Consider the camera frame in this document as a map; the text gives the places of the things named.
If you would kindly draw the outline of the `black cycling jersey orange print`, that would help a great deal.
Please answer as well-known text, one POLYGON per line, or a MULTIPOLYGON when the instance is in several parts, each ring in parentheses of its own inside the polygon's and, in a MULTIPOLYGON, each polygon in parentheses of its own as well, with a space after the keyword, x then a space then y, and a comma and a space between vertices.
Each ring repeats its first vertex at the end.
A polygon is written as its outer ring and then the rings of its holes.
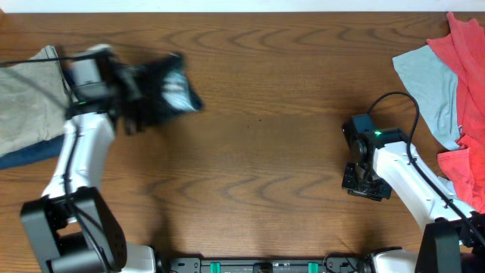
POLYGON ((204 108, 185 68, 185 58, 174 53, 129 67, 141 92, 141 97, 135 101, 137 130, 166 124, 181 115, 204 108))

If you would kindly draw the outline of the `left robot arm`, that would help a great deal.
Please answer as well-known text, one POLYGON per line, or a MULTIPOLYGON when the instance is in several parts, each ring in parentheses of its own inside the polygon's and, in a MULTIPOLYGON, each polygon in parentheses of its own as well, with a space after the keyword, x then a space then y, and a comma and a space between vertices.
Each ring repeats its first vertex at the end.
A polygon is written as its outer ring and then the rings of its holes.
POLYGON ((150 246, 128 243, 100 193, 116 121, 141 93, 127 67, 75 61, 77 102, 66 110, 64 142, 41 197, 23 204, 20 219, 41 271, 161 272, 150 246))

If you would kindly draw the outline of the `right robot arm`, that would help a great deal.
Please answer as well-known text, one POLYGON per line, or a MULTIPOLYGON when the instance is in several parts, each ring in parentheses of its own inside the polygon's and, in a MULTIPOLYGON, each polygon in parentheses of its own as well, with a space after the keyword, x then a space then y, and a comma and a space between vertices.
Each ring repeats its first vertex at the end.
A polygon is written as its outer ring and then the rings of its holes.
POLYGON ((343 133, 352 152, 343 189, 374 201, 396 193, 423 233, 418 253, 376 249, 358 262, 360 272, 484 270, 484 216, 440 182, 401 130, 343 133))

